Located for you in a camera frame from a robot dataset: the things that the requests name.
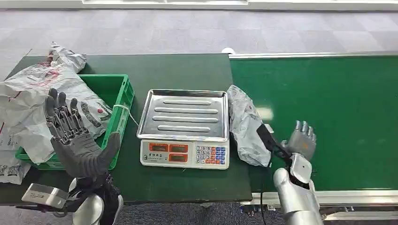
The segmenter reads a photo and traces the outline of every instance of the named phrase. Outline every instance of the white cord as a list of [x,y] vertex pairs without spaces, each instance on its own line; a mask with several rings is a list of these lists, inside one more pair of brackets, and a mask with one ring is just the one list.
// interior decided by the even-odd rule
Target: white cord
[[135,119],[133,118],[133,116],[131,115],[130,109],[129,109],[129,108],[125,107],[124,105],[114,105],[113,108],[115,108],[115,107],[120,107],[120,108],[123,108],[123,109],[127,110],[127,111],[129,112],[129,114],[130,114],[131,119],[132,119],[132,120],[137,124],[137,126],[138,126],[138,123],[136,122],[136,120],[135,120]]

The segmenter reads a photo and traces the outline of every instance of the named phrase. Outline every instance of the green plastic crate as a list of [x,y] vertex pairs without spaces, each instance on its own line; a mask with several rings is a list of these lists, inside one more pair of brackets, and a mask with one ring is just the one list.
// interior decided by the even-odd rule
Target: green plastic crate
[[[103,99],[108,106],[113,107],[113,105],[124,105],[129,109],[131,108],[134,98],[134,90],[127,75],[80,75],[80,78],[92,91],[94,91],[101,99]],[[126,128],[128,120],[129,112],[121,107],[115,107],[106,132],[95,139],[95,142],[101,146],[102,149],[104,149],[107,145],[109,135],[114,131],[120,133],[120,139],[122,140],[124,129]],[[109,165],[110,170],[116,166],[118,155],[119,151]],[[62,164],[58,160],[57,155],[53,155],[47,162],[41,163],[40,165],[34,164],[23,148],[18,149],[15,157],[32,164],[39,170],[64,170]]]

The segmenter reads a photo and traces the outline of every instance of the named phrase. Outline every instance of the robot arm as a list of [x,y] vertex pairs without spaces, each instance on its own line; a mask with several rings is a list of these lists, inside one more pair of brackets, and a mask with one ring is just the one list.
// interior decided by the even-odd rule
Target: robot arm
[[49,91],[43,111],[54,151],[74,180],[69,192],[31,184],[22,200],[36,206],[18,208],[52,211],[57,217],[73,212],[74,225],[114,225],[123,198],[112,184],[108,167],[121,145],[119,133],[112,133],[102,150],[84,126],[77,100],[73,98],[68,109],[66,94],[56,89]]
[[297,121],[289,142],[279,144],[269,131],[259,128],[257,133],[267,149],[283,159],[286,168],[274,173],[274,185],[278,191],[284,218],[289,225],[322,225],[319,204],[311,180],[312,158],[316,147],[316,135],[305,121]]

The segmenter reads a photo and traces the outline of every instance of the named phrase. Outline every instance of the white plastic bag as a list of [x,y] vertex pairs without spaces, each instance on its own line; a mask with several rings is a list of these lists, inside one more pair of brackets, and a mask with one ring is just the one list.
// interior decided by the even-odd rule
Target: white plastic bag
[[78,100],[83,122],[94,138],[106,131],[112,110],[77,75],[85,64],[84,55],[53,42],[46,61],[0,82],[0,120],[34,163],[54,154],[43,112],[50,88],[65,92],[68,105],[72,98]]
[[8,132],[8,127],[4,122],[0,122],[0,151],[16,151],[19,148],[18,143]]
[[262,121],[252,100],[235,85],[228,88],[227,94],[230,132],[237,142],[239,158],[251,165],[267,167],[271,152],[257,134]]
[[0,150],[0,182],[21,184],[31,168],[29,163],[15,158],[15,151]]
[[15,158],[19,146],[3,122],[0,126],[0,182],[21,184],[31,165]]

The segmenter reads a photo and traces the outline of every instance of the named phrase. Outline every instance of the stainless steel tray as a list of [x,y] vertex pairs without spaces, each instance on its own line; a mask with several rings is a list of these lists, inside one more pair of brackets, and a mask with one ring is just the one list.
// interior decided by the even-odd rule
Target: stainless steel tray
[[226,142],[229,138],[227,93],[204,90],[150,90],[137,137]]

